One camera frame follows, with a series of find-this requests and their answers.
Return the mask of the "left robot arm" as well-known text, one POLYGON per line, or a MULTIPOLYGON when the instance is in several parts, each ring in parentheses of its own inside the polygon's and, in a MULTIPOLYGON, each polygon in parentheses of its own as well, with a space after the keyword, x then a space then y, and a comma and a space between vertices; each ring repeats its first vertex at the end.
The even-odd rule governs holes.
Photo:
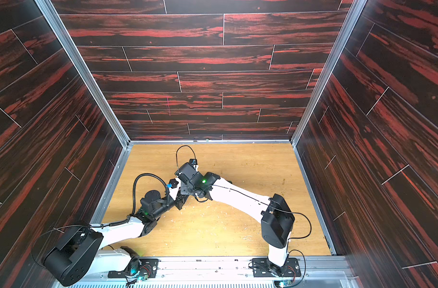
POLYGON ((70 226, 42 259, 41 264, 63 285, 71 286, 92 274, 113 278, 135 278, 149 273, 139 255, 128 247, 107 250, 117 242, 148 235, 161 215, 173 207, 181 209, 186 195, 160 198, 152 190, 141 200, 141 208, 125 220, 90 226, 70 226))

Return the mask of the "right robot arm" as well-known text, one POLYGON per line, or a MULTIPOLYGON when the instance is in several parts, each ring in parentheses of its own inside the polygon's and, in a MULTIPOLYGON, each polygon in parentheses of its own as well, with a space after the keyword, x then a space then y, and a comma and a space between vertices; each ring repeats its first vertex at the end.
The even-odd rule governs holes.
POLYGON ((282 196, 249 192, 211 172, 202 175, 196 171, 177 171, 175 175, 181 182, 182 192, 230 205, 259 222, 262 238, 269 244, 265 269, 274 276, 282 276, 283 266, 289 258, 288 242, 295 222, 282 196))

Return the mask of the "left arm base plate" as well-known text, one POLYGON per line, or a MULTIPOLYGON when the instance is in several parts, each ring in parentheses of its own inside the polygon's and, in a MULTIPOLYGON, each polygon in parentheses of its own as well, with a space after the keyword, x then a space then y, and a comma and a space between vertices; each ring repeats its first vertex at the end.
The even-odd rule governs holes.
POLYGON ((159 266, 159 259, 140 258, 132 259, 122 271, 109 271, 107 277, 122 278, 124 280, 141 280, 155 278, 159 266))

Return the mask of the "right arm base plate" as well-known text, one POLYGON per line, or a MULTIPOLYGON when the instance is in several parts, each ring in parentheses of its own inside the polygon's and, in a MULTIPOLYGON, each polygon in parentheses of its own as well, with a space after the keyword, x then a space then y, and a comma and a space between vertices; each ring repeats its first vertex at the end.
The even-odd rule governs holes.
POLYGON ((267 258, 252 258, 249 268, 254 277, 300 277, 302 275, 296 258, 287 258, 283 266, 273 264, 267 258))

